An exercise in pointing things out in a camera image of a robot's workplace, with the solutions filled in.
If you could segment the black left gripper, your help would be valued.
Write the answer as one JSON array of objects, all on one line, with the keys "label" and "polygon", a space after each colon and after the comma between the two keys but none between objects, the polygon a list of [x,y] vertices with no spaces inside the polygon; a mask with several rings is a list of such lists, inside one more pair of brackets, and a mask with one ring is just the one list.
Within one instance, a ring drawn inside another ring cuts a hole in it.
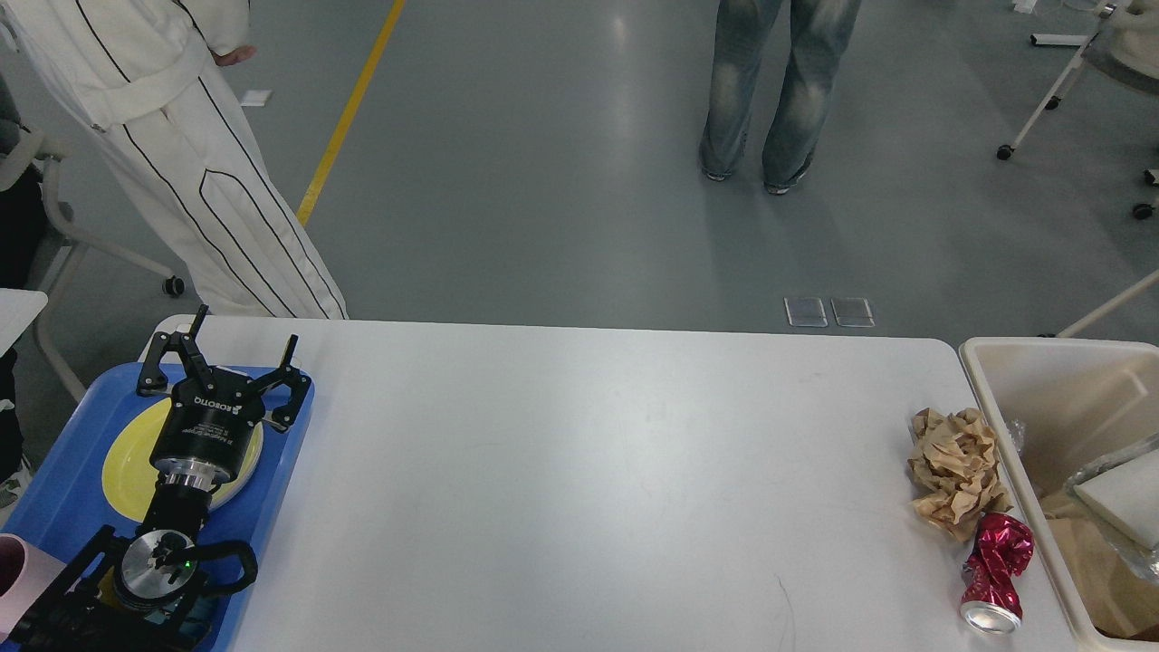
[{"label": "black left gripper", "polygon": [[[168,416],[150,450],[158,486],[213,493],[243,474],[245,454],[261,422],[277,432],[293,426],[309,391],[311,378],[292,364],[297,334],[290,335],[279,366],[257,379],[236,369],[210,367],[196,342],[206,316],[207,305],[201,305],[189,331],[153,334],[136,393],[143,397],[169,397]],[[170,383],[160,367],[167,352],[175,352],[185,369],[185,378],[177,383]],[[278,387],[289,388],[290,397],[285,404],[267,411],[263,396]]]}]

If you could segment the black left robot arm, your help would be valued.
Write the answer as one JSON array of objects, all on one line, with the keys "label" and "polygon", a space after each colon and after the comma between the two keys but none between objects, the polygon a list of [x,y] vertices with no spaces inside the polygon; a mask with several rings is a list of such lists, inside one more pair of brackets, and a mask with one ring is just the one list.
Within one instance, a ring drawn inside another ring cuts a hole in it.
[{"label": "black left robot arm", "polygon": [[297,335],[212,366],[206,314],[88,389],[3,527],[5,651],[224,651],[309,420]]}]

